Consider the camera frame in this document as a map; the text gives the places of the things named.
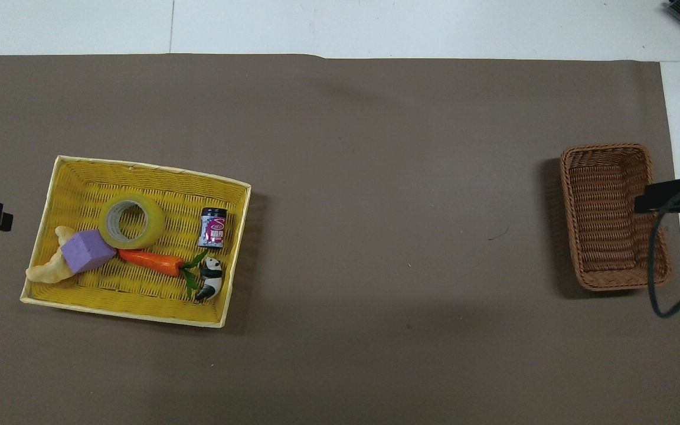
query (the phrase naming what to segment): jar lid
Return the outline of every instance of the jar lid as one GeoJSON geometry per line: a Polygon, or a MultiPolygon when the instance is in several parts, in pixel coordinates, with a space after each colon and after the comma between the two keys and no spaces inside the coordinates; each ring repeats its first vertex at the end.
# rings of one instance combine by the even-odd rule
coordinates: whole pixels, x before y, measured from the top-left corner
{"type": "Polygon", "coordinates": [[[201,215],[213,215],[215,217],[225,216],[227,215],[227,210],[225,210],[224,208],[206,207],[203,210],[201,210],[201,215]]]}

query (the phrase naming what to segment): can label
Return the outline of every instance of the can label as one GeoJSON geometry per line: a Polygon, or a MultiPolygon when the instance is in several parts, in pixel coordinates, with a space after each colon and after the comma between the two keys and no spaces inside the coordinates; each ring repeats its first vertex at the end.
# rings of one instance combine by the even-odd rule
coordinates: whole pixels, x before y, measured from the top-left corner
{"type": "Polygon", "coordinates": [[[224,217],[202,216],[200,247],[222,248],[224,247],[224,217]]]}

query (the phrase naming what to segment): toy panda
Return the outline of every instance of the toy panda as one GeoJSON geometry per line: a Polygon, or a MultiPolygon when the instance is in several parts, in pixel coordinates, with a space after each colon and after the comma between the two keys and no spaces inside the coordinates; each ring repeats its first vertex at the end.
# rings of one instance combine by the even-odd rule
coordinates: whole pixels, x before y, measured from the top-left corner
{"type": "Polygon", "coordinates": [[[203,286],[196,293],[196,301],[209,299],[219,293],[222,289],[222,264],[219,260],[207,256],[203,260],[203,266],[200,266],[201,278],[203,286]]]}

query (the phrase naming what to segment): packing tape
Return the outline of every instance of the packing tape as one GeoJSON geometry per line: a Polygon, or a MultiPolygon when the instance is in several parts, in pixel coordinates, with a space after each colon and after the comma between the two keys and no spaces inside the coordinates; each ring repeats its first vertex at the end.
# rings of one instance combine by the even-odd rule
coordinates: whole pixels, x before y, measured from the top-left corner
{"type": "Polygon", "coordinates": [[[121,194],[108,200],[99,214],[99,232],[106,244],[119,250],[140,250],[154,244],[164,233],[164,212],[156,202],[137,194],[121,194]],[[132,207],[143,211],[143,230],[130,239],[119,229],[119,218],[132,207]]]}

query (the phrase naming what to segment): purple block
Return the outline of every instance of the purple block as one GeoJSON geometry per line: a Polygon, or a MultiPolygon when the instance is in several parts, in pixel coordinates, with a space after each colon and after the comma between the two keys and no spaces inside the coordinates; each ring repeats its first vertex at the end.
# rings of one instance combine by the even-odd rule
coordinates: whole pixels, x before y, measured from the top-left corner
{"type": "Polygon", "coordinates": [[[102,267],[116,253],[104,242],[98,229],[79,231],[62,245],[62,255],[73,273],[102,267]]]}

